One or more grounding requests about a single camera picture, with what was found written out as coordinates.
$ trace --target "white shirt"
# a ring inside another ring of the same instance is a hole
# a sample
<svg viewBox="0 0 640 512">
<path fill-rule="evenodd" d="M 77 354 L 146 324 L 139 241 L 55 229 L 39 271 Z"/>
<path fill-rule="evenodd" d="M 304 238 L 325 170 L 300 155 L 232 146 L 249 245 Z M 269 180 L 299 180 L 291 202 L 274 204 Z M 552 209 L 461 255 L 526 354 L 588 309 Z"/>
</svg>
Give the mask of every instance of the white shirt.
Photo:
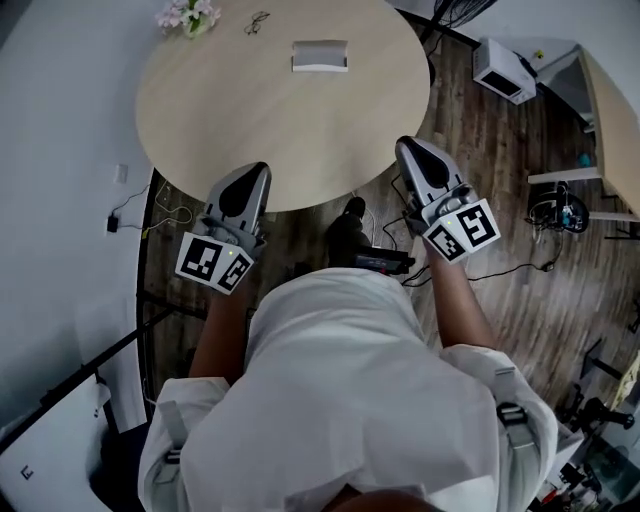
<svg viewBox="0 0 640 512">
<path fill-rule="evenodd" d="M 220 378 L 166 382 L 158 402 L 175 402 L 188 439 L 180 464 L 166 464 L 171 439 L 156 411 L 140 499 L 154 512 L 319 511 L 348 483 L 403 489 L 446 512 L 494 512 L 502 427 L 490 388 L 510 366 L 467 345 L 438 357 L 393 279 L 308 274 L 262 301 L 231 389 Z M 537 438 L 541 484 L 556 420 L 517 370 L 513 387 Z"/>
</svg>

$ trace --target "cable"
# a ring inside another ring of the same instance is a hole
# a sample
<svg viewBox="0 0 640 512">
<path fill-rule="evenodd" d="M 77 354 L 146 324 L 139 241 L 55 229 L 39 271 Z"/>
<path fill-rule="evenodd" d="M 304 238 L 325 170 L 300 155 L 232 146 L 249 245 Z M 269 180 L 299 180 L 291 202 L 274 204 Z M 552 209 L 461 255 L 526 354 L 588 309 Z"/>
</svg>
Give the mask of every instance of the cable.
<svg viewBox="0 0 640 512">
<path fill-rule="evenodd" d="M 426 280 L 426 281 L 423 281 L 423 282 L 418 283 L 418 284 L 411 284 L 411 283 L 409 283 L 409 284 L 403 284 L 402 286 L 406 286 L 407 288 L 420 288 L 421 286 L 423 286 L 423 285 L 427 284 L 429 281 L 431 281 L 431 278 L 430 278 L 430 277 L 429 277 L 429 278 L 427 278 L 427 280 Z"/>
<path fill-rule="evenodd" d="M 151 398 L 149 398 L 147 396 L 147 393 L 145 392 L 145 388 L 147 387 L 147 385 L 148 385 L 147 384 L 147 379 L 145 377 L 144 380 L 142 381 L 142 398 L 144 398 L 147 402 L 149 402 L 154 407 L 157 407 L 158 404 L 156 402 L 154 402 L 153 400 L 151 400 Z"/>
<path fill-rule="evenodd" d="M 526 69 L 527 73 L 529 73 L 531 75 L 531 78 L 533 78 L 534 80 L 536 78 L 538 78 L 538 73 L 536 73 L 536 70 L 533 69 L 533 66 L 531 65 L 531 62 L 529 62 L 529 59 L 525 59 L 518 52 L 513 52 L 513 53 L 516 54 L 516 57 L 518 57 L 518 60 L 520 61 L 520 64 L 522 64 L 522 67 L 524 69 Z"/>
<path fill-rule="evenodd" d="M 483 279 L 489 279 L 490 277 L 505 276 L 507 274 L 511 274 L 512 272 L 515 272 L 516 270 L 520 270 L 521 268 L 524 268 L 524 267 L 533 267 L 536 270 L 539 270 L 540 272 L 551 272 L 554 269 L 556 262 L 560 258 L 560 255 L 562 254 L 563 247 L 564 247 L 564 237 L 562 236 L 562 234 L 560 234 L 560 246 L 558 248 L 558 252 L 556 253 L 555 257 L 552 260 L 546 262 L 541 267 L 538 267 L 537 265 L 535 265 L 533 263 L 522 263 L 522 264 L 518 265 L 517 267 L 514 267 L 514 268 L 512 268 L 510 270 L 506 270 L 504 272 L 498 272 L 496 274 L 489 274 L 487 276 L 482 276 L 482 277 L 469 277 L 469 278 L 467 278 L 467 280 L 469 280 L 471 282 L 477 282 L 477 281 L 482 281 Z M 427 268 L 429 268 L 428 265 L 426 267 L 420 269 L 416 274 L 414 274 L 410 278 L 405 279 L 402 282 L 402 286 L 406 286 L 407 288 L 419 288 L 420 286 L 423 286 L 423 285 L 427 284 L 429 281 L 431 281 L 431 277 L 429 277 L 428 279 L 426 279 L 422 283 L 418 283 L 418 284 L 409 283 L 409 281 L 414 281 L 415 279 L 419 278 Z"/>
<path fill-rule="evenodd" d="M 127 206 L 127 203 L 129 203 L 129 201 L 131 201 L 134 197 L 138 197 L 138 196 L 141 196 L 142 194 L 144 194 L 147 191 L 147 189 L 149 188 L 149 185 L 151 185 L 151 184 L 148 183 L 147 186 L 142 189 L 142 191 L 138 192 L 137 194 L 133 194 L 132 196 L 127 197 L 127 200 L 124 203 L 122 203 L 120 206 L 116 206 L 113 210 L 111 210 L 111 215 L 114 215 L 116 213 L 116 211 L 119 210 L 120 208 L 124 208 L 125 206 Z"/>
<path fill-rule="evenodd" d="M 427 265 L 426 267 L 422 267 L 420 270 L 418 270 L 411 277 L 407 277 L 404 281 L 402 281 L 402 286 L 405 286 L 409 281 L 415 281 L 416 279 L 419 279 L 422 276 L 422 274 L 424 274 L 425 271 L 428 268 L 429 268 L 429 265 Z"/>
<path fill-rule="evenodd" d="M 185 210 L 189 214 L 189 218 L 187 220 L 179 220 L 179 219 L 176 219 L 176 218 L 173 218 L 173 217 L 167 217 L 166 219 L 163 219 L 160 222 L 158 222 L 157 224 L 154 224 L 153 226 L 149 226 L 148 228 L 144 228 L 144 227 L 141 227 L 141 226 L 136 226 L 134 224 L 124 224 L 124 225 L 119 226 L 119 228 L 137 229 L 139 231 L 142 231 L 143 232 L 143 237 L 145 237 L 146 234 L 149 233 L 149 231 L 151 231 L 152 229 L 156 229 L 157 227 L 162 226 L 166 222 L 175 222 L 176 224 L 189 224 L 193 220 L 193 212 L 189 208 L 187 208 L 186 206 L 178 206 L 178 207 L 174 208 L 173 210 L 169 210 L 168 208 L 165 208 L 164 205 L 160 204 L 160 202 L 158 201 L 158 197 L 160 197 L 160 194 L 161 194 L 162 190 L 164 189 L 164 187 L 166 185 L 167 185 L 167 180 L 164 180 L 164 183 L 162 184 L 162 186 L 158 190 L 158 193 L 156 194 L 156 197 L 154 199 L 154 203 L 156 205 L 158 205 L 158 207 L 160 207 L 162 210 L 167 212 L 168 214 L 179 212 L 180 210 Z"/>
<path fill-rule="evenodd" d="M 375 238 L 376 238 L 376 216 L 373 214 L 373 212 L 371 210 L 369 210 L 368 206 L 365 206 L 365 209 L 369 212 L 369 215 L 371 216 L 371 222 L 373 223 L 373 228 L 371 229 L 371 245 L 376 245 L 376 243 L 375 243 Z"/>
<path fill-rule="evenodd" d="M 482 281 L 483 279 L 489 279 L 490 277 L 504 276 L 504 275 L 510 274 L 511 272 L 515 272 L 516 270 L 519 270 L 519 269 L 524 268 L 524 267 L 533 267 L 536 270 L 542 270 L 542 268 L 537 267 L 533 263 L 522 263 L 521 265 L 518 265 L 517 267 L 512 268 L 511 270 L 507 270 L 505 272 L 498 272 L 497 274 L 489 274 L 488 276 L 482 276 L 482 277 L 469 277 L 467 279 L 469 281 L 471 281 L 471 282 Z"/>
<path fill-rule="evenodd" d="M 396 239 L 393 238 L 393 235 L 387 231 L 387 227 L 391 226 L 391 224 L 395 224 L 396 222 L 401 221 L 402 219 L 404 219 L 404 215 L 402 217 L 398 217 L 397 219 L 392 220 L 391 222 L 389 222 L 389 223 L 385 224 L 384 226 L 382 226 L 382 231 L 384 231 L 387 235 L 389 235 L 389 238 L 391 238 L 391 241 L 393 242 L 393 250 L 394 251 L 398 250 L 398 244 L 396 243 Z"/>
<path fill-rule="evenodd" d="M 432 54 L 433 52 L 435 52 L 435 51 L 436 51 L 436 49 L 438 48 L 438 45 L 440 44 L 440 40 L 442 39 L 442 36 L 444 36 L 444 32 L 440 32 L 440 35 L 438 36 L 438 39 L 436 40 L 436 44 L 435 44 L 435 46 L 433 47 L 433 49 L 432 49 L 429 53 L 427 53 L 427 59 L 428 59 L 429 57 L 431 57 L 431 54 Z"/>
<path fill-rule="evenodd" d="M 402 176 L 401 174 L 398 174 L 395 178 L 393 178 L 391 180 L 391 186 L 393 187 L 393 190 L 396 191 L 396 193 L 398 194 L 398 197 L 400 197 L 400 200 L 404 203 L 405 208 L 409 207 L 409 204 L 407 203 L 407 201 L 405 200 L 405 198 L 402 196 L 402 194 L 400 193 L 400 191 L 398 190 L 398 187 L 395 186 L 395 181 L 400 178 L 400 176 Z"/>
</svg>

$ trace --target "light switch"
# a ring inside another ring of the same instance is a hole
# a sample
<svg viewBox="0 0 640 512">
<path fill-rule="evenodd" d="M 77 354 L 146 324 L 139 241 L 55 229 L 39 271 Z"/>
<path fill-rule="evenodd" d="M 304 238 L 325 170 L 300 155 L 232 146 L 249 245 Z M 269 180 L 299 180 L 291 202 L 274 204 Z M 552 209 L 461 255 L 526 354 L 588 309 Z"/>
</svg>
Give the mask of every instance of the light switch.
<svg viewBox="0 0 640 512">
<path fill-rule="evenodd" d="M 116 175 L 113 178 L 114 183 L 126 183 L 129 176 L 129 166 L 126 164 L 116 165 Z"/>
</svg>

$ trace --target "person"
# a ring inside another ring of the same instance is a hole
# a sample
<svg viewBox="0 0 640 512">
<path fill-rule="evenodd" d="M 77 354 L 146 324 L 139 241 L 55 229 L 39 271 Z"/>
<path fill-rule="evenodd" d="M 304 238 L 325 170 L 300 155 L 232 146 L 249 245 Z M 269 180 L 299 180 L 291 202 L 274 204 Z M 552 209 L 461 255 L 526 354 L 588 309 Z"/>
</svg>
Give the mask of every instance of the person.
<svg viewBox="0 0 640 512">
<path fill-rule="evenodd" d="M 553 413 L 495 350 L 461 265 L 425 244 L 439 355 L 398 281 L 349 268 L 369 243 L 364 211 L 349 202 L 327 233 L 329 267 L 272 290 L 246 344 L 248 280 L 212 297 L 189 378 L 158 398 L 139 469 L 147 511 L 519 512 L 535 497 Z M 505 392 L 533 457 L 501 423 Z"/>
</svg>

